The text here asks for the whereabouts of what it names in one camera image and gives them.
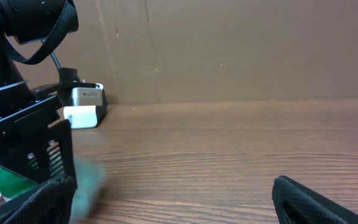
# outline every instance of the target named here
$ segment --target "white device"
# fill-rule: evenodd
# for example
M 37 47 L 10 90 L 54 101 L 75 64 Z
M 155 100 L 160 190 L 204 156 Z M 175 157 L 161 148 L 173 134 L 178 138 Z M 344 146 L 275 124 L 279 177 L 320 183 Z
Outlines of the white device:
M 73 89 L 71 99 L 74 106 L 65 106 L 63 109 L 63 115 L 70 121 L 72 129 L 95 128 L 106 114 L 107 100 L 103 85 L 96 85 L 99 87 Z

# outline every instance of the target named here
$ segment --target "green cloth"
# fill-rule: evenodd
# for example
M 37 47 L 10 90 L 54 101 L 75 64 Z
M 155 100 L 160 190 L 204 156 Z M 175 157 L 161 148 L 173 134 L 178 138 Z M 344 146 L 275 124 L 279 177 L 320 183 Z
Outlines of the green cloth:
M 37 184 L 28 179 L 19 177 L 4 169 L 0 170 L 0 193 L 7 198 L 15 198 L 24 192 L 33 189 Z

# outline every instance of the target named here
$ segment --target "screw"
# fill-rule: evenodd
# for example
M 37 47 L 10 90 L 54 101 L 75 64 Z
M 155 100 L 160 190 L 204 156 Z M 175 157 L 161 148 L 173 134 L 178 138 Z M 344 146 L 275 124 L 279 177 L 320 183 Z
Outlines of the screw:
M 34 159 L 34 158 L 35 158 L 34 153 L 30 152 L 30 153 L 27 155 L 27 158 L 28 158 L 29 160 Z

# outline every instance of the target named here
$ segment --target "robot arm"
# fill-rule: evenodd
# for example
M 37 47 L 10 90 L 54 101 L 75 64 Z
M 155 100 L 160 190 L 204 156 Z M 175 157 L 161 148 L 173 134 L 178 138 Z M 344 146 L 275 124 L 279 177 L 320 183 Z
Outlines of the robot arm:
M 0 206 L 0 223 L 68 223 L 76 186 L 68 120 L 58 96 L 32 93 L 12 60 L 36 64 L 78 28 L 72 0 L 0 0 L 0 167 L 39 185 Z M 29 59 L 6 40 L 44 39 Z

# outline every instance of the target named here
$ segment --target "black fabric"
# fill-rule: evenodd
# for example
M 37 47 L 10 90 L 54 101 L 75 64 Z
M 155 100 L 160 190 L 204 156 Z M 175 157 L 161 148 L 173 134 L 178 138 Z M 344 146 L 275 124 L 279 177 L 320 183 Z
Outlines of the black fabric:
M 358 214 L 286 176 L 274 180 L 272 199 L 281 224 L 358 224 Z
M 67 33 L 76 31 L 78 29 L 78 17 L 75 11 L 75 7 L 72 1 L 67 0 L 62 9 L 55 26 L 49 33 L 45 43 L 36 51 L 33 56 L 26 59 L 17 50 L 12 47 L 9 41 L 6 39 L 4 31 L 0 28 L 0 45 L 11 60 L 24 63 L 27 65 L 35 65 L 43 61 L 56 47 L 62 42 Z

